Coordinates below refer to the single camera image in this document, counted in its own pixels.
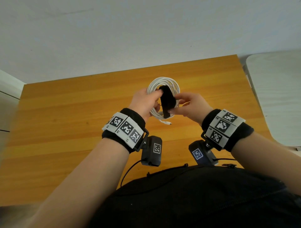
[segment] wooden tabletop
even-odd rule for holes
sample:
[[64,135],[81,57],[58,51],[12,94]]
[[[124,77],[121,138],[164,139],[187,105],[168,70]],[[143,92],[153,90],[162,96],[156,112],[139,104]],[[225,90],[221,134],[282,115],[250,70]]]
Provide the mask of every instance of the wooden tabletop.
[[[0,166],[0,206],[47,198],[101,140],[108,119],[160,76],[175,79],[181,92],[202,94],[212,107],[228,109],[271,138],[236,55],[28,84]],[[124,184],[147,172],[196,165],[188,145],[200,140],[201,127],[183,116],[170,121],[165,125],[152,117],[146,124],[150,135],[163,140],[161,165],[136,165]],[[227,151],[213,152],[218,158],[232,157]],[[141,152],[131,153],[125,171],[140,158]]]

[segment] coiled white cable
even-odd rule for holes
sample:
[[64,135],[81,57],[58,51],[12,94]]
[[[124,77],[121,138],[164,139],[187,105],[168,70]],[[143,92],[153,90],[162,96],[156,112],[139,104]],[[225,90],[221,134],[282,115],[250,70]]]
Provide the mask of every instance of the coiled white cable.
[[[167,85],[170,88],[170,90],[174,96],[176,94],[180,93],[180,87],[177,84],[177,82],[171,78],[166,78],[166,77],[159,77],[159,78],[156,78],[155,80],[153,80],[150,83],[150,85],[148,86],[146,93],[150,94],[151,92],[154,92],[156,90],[156,88],[160,85]],[[175,104],[175,108],[176,107],[179,107],[178,100],[176,101],[176,104]],[[157,118],[160,122],[162,122],[164,124],[168,124],[168,125],[171,124],[171,122],[169,122],[169,121],[162,121],[162,119],[164,119],[163,112],[156,112],[155,108],[152,108],[150,113],[152,116]]]

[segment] right hand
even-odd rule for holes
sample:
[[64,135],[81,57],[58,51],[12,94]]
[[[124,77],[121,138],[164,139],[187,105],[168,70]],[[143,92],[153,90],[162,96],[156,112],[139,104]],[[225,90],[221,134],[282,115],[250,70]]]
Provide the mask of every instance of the right hand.
[[179,93],[175,95],[182,107],[168,110],[170,114],[187,116],[189,119],[202,125],[204,118],[213,110],[207,101],[200,95],[194,93]]

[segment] forearm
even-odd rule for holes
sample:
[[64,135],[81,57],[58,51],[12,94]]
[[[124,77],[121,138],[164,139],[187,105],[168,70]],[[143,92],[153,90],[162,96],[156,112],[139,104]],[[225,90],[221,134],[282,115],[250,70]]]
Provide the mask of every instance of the forearm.
[[116,190],[129,152],[104,138],[39,208],[29,226],[83,227]]
[[276,177],[301,195],[301,157],[256,132],[239,140],[233,157],[245,168]]

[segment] hand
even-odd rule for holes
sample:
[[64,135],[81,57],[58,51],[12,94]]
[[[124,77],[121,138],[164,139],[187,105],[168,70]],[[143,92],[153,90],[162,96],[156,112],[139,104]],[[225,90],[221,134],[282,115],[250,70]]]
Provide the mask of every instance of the hand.
[[168,110],[170,114],[187,116],[202,125],[204,118],[213,110],[200,94],[179,93],[175,95],[182,107]]
[[129,109],[135,111],[144,119],[145,122],[151,117],[150,111],[155,108],[158,112],[160,110],[159,98],[162,96],[162,90],[156,90],[150,94],[146,94],[146,88],[137,91],[132,99]]

